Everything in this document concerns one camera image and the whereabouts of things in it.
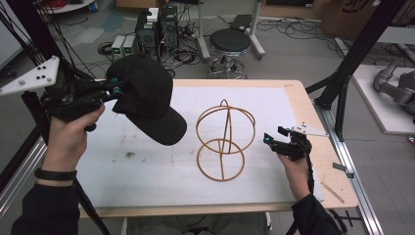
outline black stool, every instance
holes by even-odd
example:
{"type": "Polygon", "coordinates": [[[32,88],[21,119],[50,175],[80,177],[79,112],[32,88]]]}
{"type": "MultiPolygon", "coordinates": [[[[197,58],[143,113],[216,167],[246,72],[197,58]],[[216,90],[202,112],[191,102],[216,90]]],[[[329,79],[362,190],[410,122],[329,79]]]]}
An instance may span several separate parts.
{"type": "Polygon", "coordinates": [[[241,30],[225,28],[214,32],[209,39],[209,47],[222,54],[222,58],[210,63],[208,76],[248,78],[244,65],[233,57],[246,54],[250,46],[250,38],[241,30]]]}

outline wooden wire sculpture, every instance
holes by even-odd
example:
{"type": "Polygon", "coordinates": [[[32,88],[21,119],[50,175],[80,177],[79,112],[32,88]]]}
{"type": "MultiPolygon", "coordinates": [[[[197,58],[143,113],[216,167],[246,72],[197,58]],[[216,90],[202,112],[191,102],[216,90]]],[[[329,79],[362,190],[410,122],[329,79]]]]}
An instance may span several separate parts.
{"type": "Polygon", "coordinates": [[[198,121],[196,123],[196,133],[198,135],[199,140],[202,142],[203,146],[199,149],[198,152],[198,167],[201,170],[201,172],[208,178],[212,179],[212,180],[216,180],[216,181],[228,181],[231,179],[234,179],[236,177],[238,177],[238,175],[241,174],[241,172],[244,170],[245,167],[245,155],[244,155],[244,150],[246,150],[248,147],[251,146],[251,144],[254,141],[254,137],[255,137],[255,119],[254,116],[249,113],[246,110],[240,109],[240,108],[236,108],[236,107],[232,107],[229,106],[228,102],[226,100],[222,100],[220,102],[219,106],[215,106],[212,107],[210,109],[207,109],[206,111],[204,111],[198,118],[198,121]],[[207,142],[204,141],[202,139],[201,133],[200,133],[200,129],[199,129],[199,125],[201,124],[202,120],[206,117],[208,117],[209,115],[216,113],[216,112],[220,112],[220,111],[226,111],[226,122],[225,122],[225,127],[224,127],[224,132],[223,132],[223,136],[221,138],[214,138],[211,140],[208,140],[207,142]],[[238,146],[234,141],[233,141],[233,134],[232,134],[232,116],[231,113],[232,111],[237,111],[242,113],[243,115],[245,115],[249,121],[252,124],[252,128],[253,128],[253,136],[250,140],[250,142],[245,146],[245,147],[240,147],[238,146]],[[213,142],[217,142],[217,149],[214,149],[210,146],[210,143],[213,142]],[[220,169],[221,169],[221,177],[214,177],[210,174],[208,174],[204,168],[202,167],[201,164],[201,158],[202,158],[202,149],[203,148],[208,148],[209,150],[215,152],[216,154],[219,155],[219,160],[220,160],[220,169]],[[224,170],[224,165],[223,165],[223,158],[224,156],[229,156],[229,155],[236,155],[236,154],[240,154],[241,158],[242,158],[242,165],[241,168],[239,169],[239,171],[231,176],[225,176],[225,170],[224,170]]]}

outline cardboard box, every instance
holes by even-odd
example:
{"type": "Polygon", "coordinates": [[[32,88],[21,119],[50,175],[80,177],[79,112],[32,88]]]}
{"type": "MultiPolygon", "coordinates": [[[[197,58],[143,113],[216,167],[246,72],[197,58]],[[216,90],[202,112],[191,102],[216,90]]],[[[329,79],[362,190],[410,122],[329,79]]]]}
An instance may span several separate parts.
{"type": "Polygon", "coordinates": [[[321,19],[320,29],[327,36],[356,39],[378,5],[375,0],[332,1],[321,19]]]}
{"type": "Polygon", "coordinates": [[[168,0],[116,0],[118,8],[162,8],[168,0]]]}
{"type": "Polygon", "coordinates": [[[317,14],[323,15],[329,7],[330,3],[331,0],[314,0],[314,3],[312,4],[312,9],[317,14]]]}

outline black baseball cap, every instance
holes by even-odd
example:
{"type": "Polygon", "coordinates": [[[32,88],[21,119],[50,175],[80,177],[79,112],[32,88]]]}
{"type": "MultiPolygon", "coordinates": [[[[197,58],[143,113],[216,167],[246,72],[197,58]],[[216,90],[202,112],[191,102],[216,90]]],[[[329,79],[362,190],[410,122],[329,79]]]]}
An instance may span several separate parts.
{"type": "Polygon", "coordinates": [[[186,133],[186,120],[170,107],[173,78],[155,60],[141,55],[111,64],[107,80],[126,81],[113,111],[124,114],[138,128],[163,145],[174,145],[186,133]]]}

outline cap brim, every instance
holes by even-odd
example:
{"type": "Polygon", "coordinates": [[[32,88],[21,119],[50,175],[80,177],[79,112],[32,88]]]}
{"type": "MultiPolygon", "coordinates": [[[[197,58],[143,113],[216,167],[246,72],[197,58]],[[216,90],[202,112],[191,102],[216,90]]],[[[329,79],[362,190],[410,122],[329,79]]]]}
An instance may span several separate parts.
{"type": "Polygon", "coordinates": [[[186,120],[171,107],[167,115],[160,119],[140,119],[126,115],[138,128],[163,145],[174,145],[181,140],[187,130],[186,120]]]}

